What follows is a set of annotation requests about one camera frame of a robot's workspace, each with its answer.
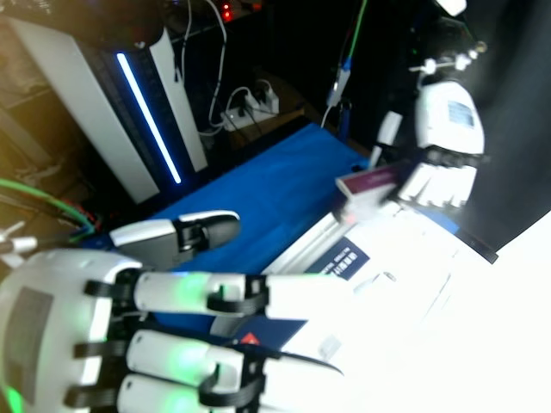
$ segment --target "green light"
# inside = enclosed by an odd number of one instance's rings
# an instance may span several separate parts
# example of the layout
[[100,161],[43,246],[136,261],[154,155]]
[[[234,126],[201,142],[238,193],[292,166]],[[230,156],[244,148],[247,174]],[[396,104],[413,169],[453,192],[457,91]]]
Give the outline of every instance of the green light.
[[204,357],[209,347],[205,342],[190,340],[179,345],[169,358],[172,377],[186,385],[200,385],[208,373]]
[[6,398],[8,399],[9,408],[11,413],[23,413],[23,397],[16,389],[8,387],[6,391]]
[[184,300],[185,305],[198,305],[203,307],[206,302],[206,291],[209,273],[183,274],[180,287],[175,291],[179,299]]
[[175,391],[166,398],[166,404],[161,413],[184,413],[186,411],[198,411],[199,397],[197,391],[189,388]]

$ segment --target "black backdrop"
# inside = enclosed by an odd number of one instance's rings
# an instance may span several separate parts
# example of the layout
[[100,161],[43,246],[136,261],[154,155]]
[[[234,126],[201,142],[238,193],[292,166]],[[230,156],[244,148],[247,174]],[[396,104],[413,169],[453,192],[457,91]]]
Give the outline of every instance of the black backdrop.
[[[354,105],[351,136],[367,147],[384,114],[411,88],[404,76],[406,39],[418,8],[428,1],[369,1],[345,91]],[[492,162],[481,168],[471,200],[456,219],[498,250],[551,209],[551,3],[467,2],[470,28],[489,45],[465,85],[479,107]],[[320,111],[355,3],[275,1],[272,70]]]

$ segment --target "white light strip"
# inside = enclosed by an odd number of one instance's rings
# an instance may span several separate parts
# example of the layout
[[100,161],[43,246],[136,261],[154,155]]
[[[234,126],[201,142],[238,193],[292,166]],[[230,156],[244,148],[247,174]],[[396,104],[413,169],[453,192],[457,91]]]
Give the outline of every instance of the white light strip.
[[157,125],[155,125],[155,120],[153,120],[152,114],[149,111],[147,104],[145,103],[144,96],[141,94],[141,90],[139,89],[138,83],[136,82],[136,78],[134,77],[134,74],[130,69],[130,65],[128,64],[127,57],[123,53],[117,53],[117,59],[119,60],[119,65],[121,65],[122,71],[124,72],[124,76],[126,76],[128,84],[130,85],[130,88],[132,89],[132,92],[136,97],[136,101],[138,102],[139,108],[144,114],[145,121],[147,122],[147,125],[149,125],[149,128],[153,133],[153,137],[157,142],[158,149],[160,149],[161,153],[163,154],[164,161],[169,167],[170,173],[174,178],[174,182],[182,183],[182,178],[180,178],[180,175],[176,170],[176,166],[172,162],[170,153],[166,149],[166,145],[164,144],[163,138],[161,138],[161,133],[158,131]]

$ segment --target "white robotic hand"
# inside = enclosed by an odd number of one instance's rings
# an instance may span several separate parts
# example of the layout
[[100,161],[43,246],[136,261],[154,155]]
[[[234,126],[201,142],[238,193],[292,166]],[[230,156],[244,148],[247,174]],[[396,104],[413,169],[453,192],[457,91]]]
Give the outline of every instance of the white robotic hand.
[[0,284],[0,389],[25,413],[352,411],[334,367],[150,315],[308,319],[352,295],[327,275],[155,273],[110,252],[39,253]]
[[424,86],[416,103],[422,156],[398,201],[423,207],[463,207],[484,159],[484,130],[469,93],[457,82]]

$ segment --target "white power strip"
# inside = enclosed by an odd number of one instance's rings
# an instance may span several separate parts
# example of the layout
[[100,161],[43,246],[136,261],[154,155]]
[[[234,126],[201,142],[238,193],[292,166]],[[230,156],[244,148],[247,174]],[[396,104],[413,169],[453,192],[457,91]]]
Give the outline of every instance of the white power strip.
[[279,98],[273,92],[266,96],[265,103],[254,102],[254,105],[251,102],[248,103],[249,109],[245,110],[243,116],[239,115],[240,108],[230,109],[225,114],[221,114],[221,118],[224,120],[224,129],[233,132],[275,118],[279,114]]

